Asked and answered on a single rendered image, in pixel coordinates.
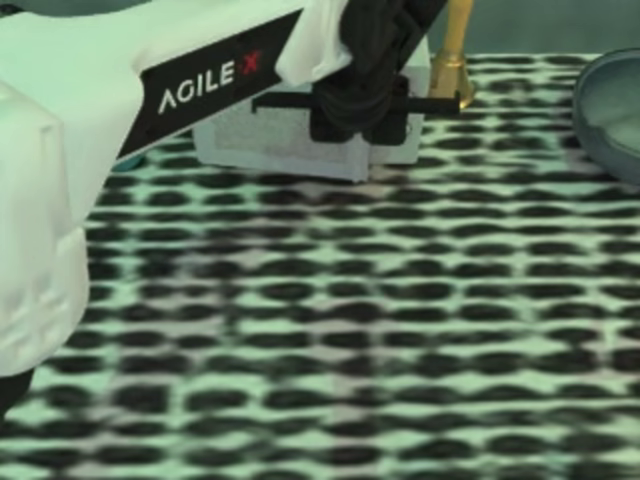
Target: gold object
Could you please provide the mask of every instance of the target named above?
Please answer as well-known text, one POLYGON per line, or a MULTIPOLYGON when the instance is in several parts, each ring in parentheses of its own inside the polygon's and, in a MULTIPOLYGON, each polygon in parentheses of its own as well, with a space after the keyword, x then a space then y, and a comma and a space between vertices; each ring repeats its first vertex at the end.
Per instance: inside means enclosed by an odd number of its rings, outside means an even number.
POLYGON ((429 97, 454 98, 459 92, 460 108, 466 108, 475 95, 464 55, 464 39, 473 0, 449 0, 448 8, 444 43, 431 62, 429 97))

